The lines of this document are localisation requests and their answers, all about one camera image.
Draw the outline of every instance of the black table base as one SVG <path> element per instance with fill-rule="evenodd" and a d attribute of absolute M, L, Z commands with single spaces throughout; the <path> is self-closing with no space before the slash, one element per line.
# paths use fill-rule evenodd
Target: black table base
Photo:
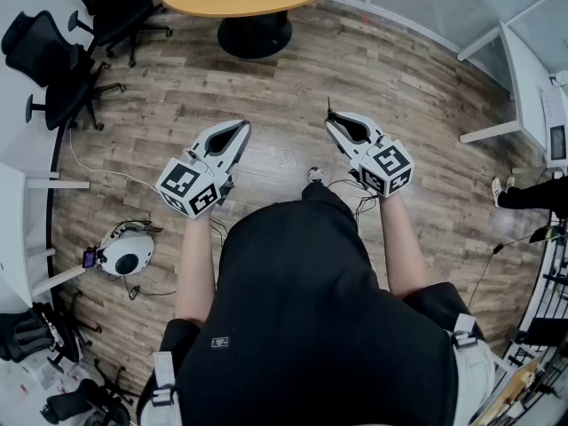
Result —
<path fill-rule="evenodd" d="M 240 59 L 270 57 L 284 49 L 291 37 L 292 24 L 287 11 L 227 18 L 217 32 L 221 47 Z"/>

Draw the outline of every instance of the black t-shirt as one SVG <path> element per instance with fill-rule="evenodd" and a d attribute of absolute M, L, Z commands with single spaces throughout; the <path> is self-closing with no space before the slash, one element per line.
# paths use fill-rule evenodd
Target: black t-shirt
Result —
<path fill-rule="evenodd" d="M 445 329 L 467 308 L 449 283 L 404 301 L 381 290 L 352 216 L 323 201 L 261 209 L 230 231 L 219 273 L 203 329 L 174 319 L 162 342 L 185 425 L 453 423 Z"/>

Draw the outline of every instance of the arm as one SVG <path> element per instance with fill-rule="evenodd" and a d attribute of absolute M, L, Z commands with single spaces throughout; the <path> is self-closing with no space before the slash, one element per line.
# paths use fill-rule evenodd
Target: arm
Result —
<path fill-rule="evenodd" d="M 380 203 L 389 288 L 404 298 L 428 286 L 426 264 L 400 194 Z"/>
<path fill-rule="evenodd" d="M 190 320 L 198 327 L 205 323 L 215 296 L 210 219 L 209 209 L 197 219 L 185 222 L 177 277 L 175 318 Z"/>

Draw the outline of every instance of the person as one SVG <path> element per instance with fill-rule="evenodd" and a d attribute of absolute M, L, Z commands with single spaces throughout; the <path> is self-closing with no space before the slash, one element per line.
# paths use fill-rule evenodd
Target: person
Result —
<path fill-rule="evenodd" d="M 231 229 L 217 291 L 210 212 L 186 222 L 175 319 L 161 346 L 172 354 L 183 424 L 466 424 L 455 420 L 448 331 L 469 312 L 453 284 L 429 285 L 401 196 L 380 199 L 388 292 L 349 207 L 320 169 L 308 180 L 302 200 Z M 477 326 L 474 334 L 483 339 Z M 153 389 L 154 375 L 139 424 Z"/>
<path fill-rule="evenodd" d="M 515 187 L 509 177 L 505 190 L 495 177 L 492 182 L 495 206 L 504 209 L 550 209 L 559 219 L 568 218 L 568 177 L 554 178 L 526 189 Z"/>

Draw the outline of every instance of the white cable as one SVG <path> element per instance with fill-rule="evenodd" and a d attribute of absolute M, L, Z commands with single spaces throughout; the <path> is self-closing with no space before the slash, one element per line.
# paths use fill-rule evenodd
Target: white cable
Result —
<path fill-rule="evenodd" d="M 73 149 L 73 139 L 71 137 L 71 133 L 73 132 L 73 130 L 71 128 L 69 128 L 69 146 L 71 146 L 71 153 L 73 154 L 73 157 L 75 158 L 75 161 L 77 162 L 77 164 L 79 164 L 81 167 L 87 169 L 89 172 L 104 172 L 106 174 L 115 174 L 115 175 L 121 175 L 123 177 L 127 177 L 130 178 L 133 181 L 136 181 L 142 185 L 146 185 L 148 186 L 152 191 L 154 191 L 155 193 L 157 193 L 158 191 L 156 190 L 156 188 L 154 188 L 153 186 L 149 185 L 147 182 L 142 181 L 142 180 L 138 180 L 137 178 L 134 178 L 131 175 L 128 174 L 124 174 L 122 172 L 113 172 L 111 170 L 102 170 L 102 169 L 91 169 L 87 166 L 85 166 L 84 164 L 81 164 L 79 162 L 79 160 L 77 159 L 77 155 L 75 154 L 75 150 Z"/>

